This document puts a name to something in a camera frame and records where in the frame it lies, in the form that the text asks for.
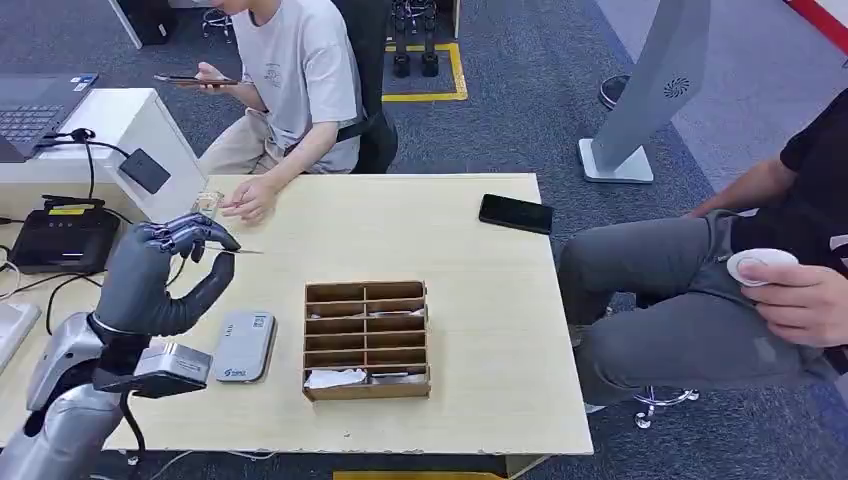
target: black t-shirt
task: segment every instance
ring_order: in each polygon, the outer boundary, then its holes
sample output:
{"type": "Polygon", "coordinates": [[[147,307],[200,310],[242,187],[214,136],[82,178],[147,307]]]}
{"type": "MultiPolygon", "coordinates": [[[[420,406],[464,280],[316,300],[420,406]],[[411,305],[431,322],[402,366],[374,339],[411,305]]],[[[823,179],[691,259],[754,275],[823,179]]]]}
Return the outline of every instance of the black t-shirt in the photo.
{"type": "Polygon", "coordinates": [[[733,251],[778,248],[848,277],[848,89],[789,140],[780,160],[795,182],[780,203],[733,224],[733,251]]]}

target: small clear object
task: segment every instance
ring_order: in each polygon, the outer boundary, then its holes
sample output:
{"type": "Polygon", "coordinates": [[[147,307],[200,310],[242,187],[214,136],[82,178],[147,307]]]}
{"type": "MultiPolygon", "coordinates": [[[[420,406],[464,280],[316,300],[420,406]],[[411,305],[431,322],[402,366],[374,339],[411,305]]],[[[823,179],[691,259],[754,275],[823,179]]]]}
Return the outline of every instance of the small clear object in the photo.
{"type": "Polygon", "coordinates": [[[191,207],[192,213],[202,213],[211,219],[215,219],[218,213],[218,206],[224,199],[224,194],[221,192],[201,192],[194,201],[194,206],[191,207]]]}

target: beige pants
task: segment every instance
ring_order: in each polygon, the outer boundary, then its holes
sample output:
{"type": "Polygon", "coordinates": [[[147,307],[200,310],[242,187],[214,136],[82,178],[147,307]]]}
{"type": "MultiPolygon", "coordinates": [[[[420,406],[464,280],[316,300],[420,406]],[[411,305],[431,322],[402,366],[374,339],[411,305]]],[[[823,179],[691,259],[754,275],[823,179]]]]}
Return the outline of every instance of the beige pants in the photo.
{"type": "MultiPolygon", "coordinates": [[[[285,157],[285,148],[274,143],[265,114],[248,108],[244,116],[224,130],[200,157],[206,175],[251,175],[265,173],[285,157]]],[[[324,173],[320,162],[313,173],[324,173]]],[[[332,171],[326,173],[350,173],[332,171]]]]}

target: white t-shirt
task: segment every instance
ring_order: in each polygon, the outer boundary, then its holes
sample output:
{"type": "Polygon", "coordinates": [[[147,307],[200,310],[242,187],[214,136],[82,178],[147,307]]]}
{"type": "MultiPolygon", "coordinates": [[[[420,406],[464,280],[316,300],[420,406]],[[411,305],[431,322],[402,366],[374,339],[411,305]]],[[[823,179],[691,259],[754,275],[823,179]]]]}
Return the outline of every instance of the white t-shirt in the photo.
{"type": "MultiPolygon", "coordinates": [[[[341,13],[330,0],[282,0],[257,27],[250,11],[233,15],[243,80],[256,86],[273,139],[283,149],[319,122],[339,127],[362,117],[359,71],[341,13]]],[[[346,172],[359,156],[359,137],[337,143],[311,173],[346,172]]]]}

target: red wall stripe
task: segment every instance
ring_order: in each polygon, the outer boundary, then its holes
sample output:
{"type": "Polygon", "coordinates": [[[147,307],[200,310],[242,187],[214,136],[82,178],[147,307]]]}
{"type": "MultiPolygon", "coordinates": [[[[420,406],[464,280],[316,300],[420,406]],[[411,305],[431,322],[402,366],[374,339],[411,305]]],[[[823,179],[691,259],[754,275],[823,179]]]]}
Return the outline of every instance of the red wall stripe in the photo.
{"type": "Polygon", "coordinates": [[[843,25],[815,0],[791,0],[789,6],[816,26],[825,37],[848,53],[848,26],[843,25]]]}

